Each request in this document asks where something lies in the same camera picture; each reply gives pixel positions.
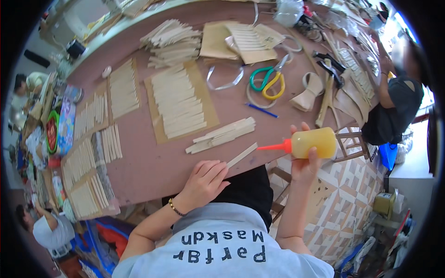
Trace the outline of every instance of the dark hair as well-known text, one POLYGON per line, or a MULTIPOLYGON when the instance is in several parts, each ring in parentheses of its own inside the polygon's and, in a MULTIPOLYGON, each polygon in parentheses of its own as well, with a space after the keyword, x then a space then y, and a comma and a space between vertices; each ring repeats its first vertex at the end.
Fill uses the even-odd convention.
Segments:
POLYGON ((380 8, 384 9, 385 12, 389 12, 388 8, 386 7, 386 5, 383 2, 380 2, 380 8))
POLYGON ((409 40, 409 46, 414 56, 414 60, 419 66, 420 71, 420 81, 425 87, 430 87, 431 84, 429 82, 428 76, 428 65, 426 64, 426 57, 423 54, 422 49, 419 45, 417 45, 413 40, 409 40))
POLYGON ((23 227, 23 229, 28 230, 28 224, 25 222, 25 209, 22 205, 18 205, 16 207, 16 216, 19 220, 20 225, 23 227))
POLYGON ((16 83, 14 84, 14 92, 22 86, 22 82, 26 82, 26 75, 19 73, 16 75, 16 83))

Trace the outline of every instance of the green and yellow scissors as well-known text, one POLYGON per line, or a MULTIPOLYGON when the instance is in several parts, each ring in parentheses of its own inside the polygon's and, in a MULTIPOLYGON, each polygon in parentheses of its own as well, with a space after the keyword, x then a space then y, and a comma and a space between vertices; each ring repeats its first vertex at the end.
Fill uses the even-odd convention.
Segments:
POLYGON ((289 58, 289 54, 284 56, 284 58, 275 67, 259 68, 259 69, 255 70, 252 73, 251 77, 250 77, 250 85, 251 85, 251 87, 255 91, 257 91, 257 92, 262 91, 263 92, 263 97, 267 98, 268 100, 273 101, 273 100, 276 100, 277 98, 279 98, 283 94, 284 89, 286 88, 286 85, 284 83, 284 76, 281 73, 281 69, 283 68, 283 66, 286 63, 288 58, 289 58), (254 81, 253 81, 255 79, 255 75, 257 73, 259 73, 259 72, 265 72, 265 71, 267 71, 266 76, 264 77, 263 83, 258 88, 258 87, 255 86, 254 81), (276 72, 275 77, 268 83, 267 81, 269 80, 269 76, 272 74, 272 72, 276 72), (274 95, 274 96, 269 96, 267 94, 267 90, 273 84, 275 84, 278 79, 280 79, 280 83, 281 83, 281 90, 280 90, 280 92, 278 94, 274 95))

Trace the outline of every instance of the hand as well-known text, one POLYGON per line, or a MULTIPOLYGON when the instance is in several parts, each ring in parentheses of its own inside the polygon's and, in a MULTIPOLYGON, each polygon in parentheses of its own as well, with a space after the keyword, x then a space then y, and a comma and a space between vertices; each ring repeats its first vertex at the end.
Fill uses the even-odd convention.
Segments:
MULTIPOLYGON (((305 122, 301 123, 301 129, 303 131, 310 130, 309 126, 305 122)), ((291 134, 294 134, 295 132, 297 132, 297 127, 291 125, 291 134)), ((292 181, 310 186, 317 177, 317 172, 320 166, 321 159, 318 158, 316 147, 309 149, 308 159, 296 159, 292 157, 292 181)))
POLYGON ((230 184, 222 181, 228 171, 227 164, 219 160, 198 162, 184 189, 173 198, 173 205, 183 214, 207 205, 230 184))
POLYGON ((380 69, 382 71, 382 73, 385 73, 386 75, 388 75, 389 72, 395 72, 394 69, 394 65, 392 64, 392 61, 384 56, 384 57, 380 57, 379 59, 380 61, 380 69))
POLYGON ((379 42, 379 41, 380 41, 379 34, 377 33, 376 30, 369 29, 368 34, 369 34, 369 35, 371 36, 371 38, 372 38, 373 40, 375 40, 376 42, 379 42))

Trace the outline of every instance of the glue bottle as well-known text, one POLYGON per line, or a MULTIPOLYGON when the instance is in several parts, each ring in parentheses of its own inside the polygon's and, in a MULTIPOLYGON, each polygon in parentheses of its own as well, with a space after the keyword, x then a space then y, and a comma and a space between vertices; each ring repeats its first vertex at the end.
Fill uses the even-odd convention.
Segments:
POLYGON ((282 149, 285 153, 292 153, 295 158, 307 158, 307 153, 312 147, 317 148, 319 158, 331 158, 337 149, 334 131, 330 127, 297 131, 290 139, 284 139, 282 144, 258 149, 282 149))

